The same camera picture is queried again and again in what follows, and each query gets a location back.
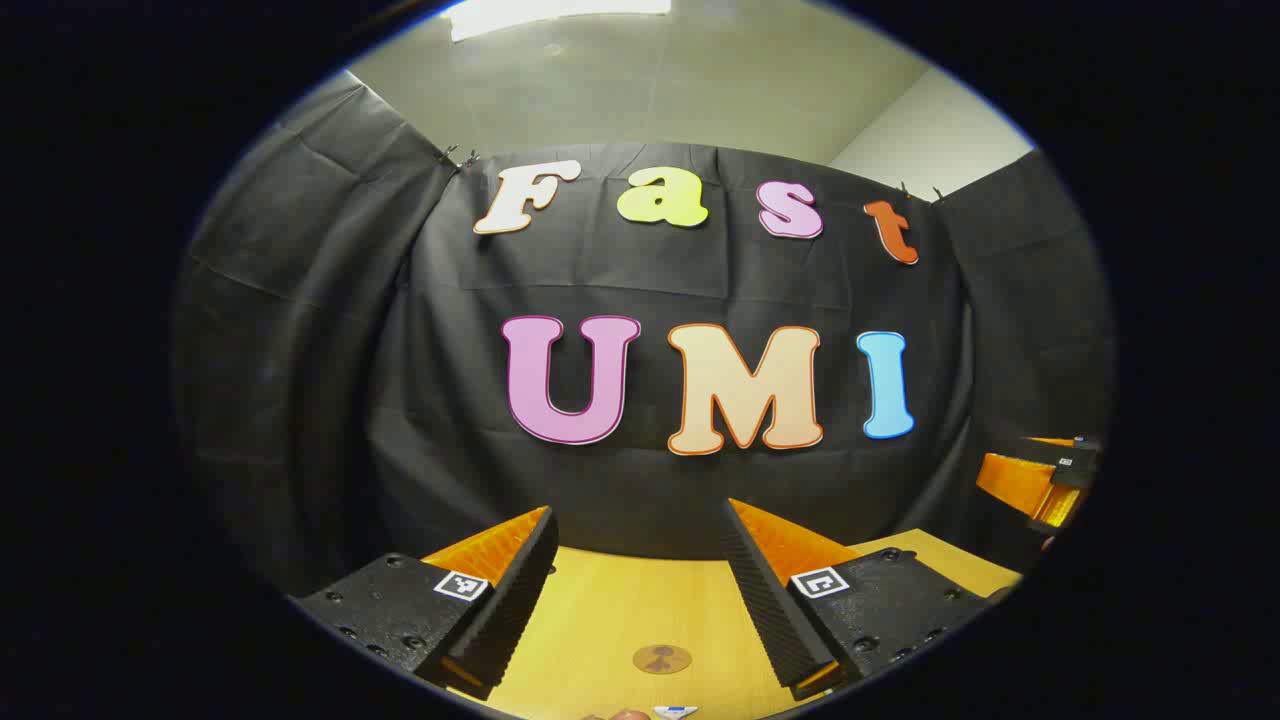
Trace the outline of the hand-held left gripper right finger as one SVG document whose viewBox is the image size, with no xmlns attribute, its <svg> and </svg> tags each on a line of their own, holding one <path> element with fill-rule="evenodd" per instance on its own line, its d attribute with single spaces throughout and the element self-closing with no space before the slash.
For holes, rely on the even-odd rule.
<svg viewBox="0 0 1280 720">
<path fill-rule="evenodd" d="M 904 662 L 1002 600 L 886 547 L 856 553 L 736 498 L 724 557 L 780 684 L 796 701 Z"/>
</svg>

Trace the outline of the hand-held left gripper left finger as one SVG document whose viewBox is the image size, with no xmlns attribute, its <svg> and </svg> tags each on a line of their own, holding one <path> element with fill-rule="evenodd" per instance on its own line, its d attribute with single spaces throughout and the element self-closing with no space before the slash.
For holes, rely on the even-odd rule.
<svg viewBox="0 0 1280 720">
<path fill-rule="evenodd" d="M 425 557 L 384 553 L 294 605 L 417 679 L 486 700 L 506 675 L 559 547 L 548 506 Z"/>
</svg>

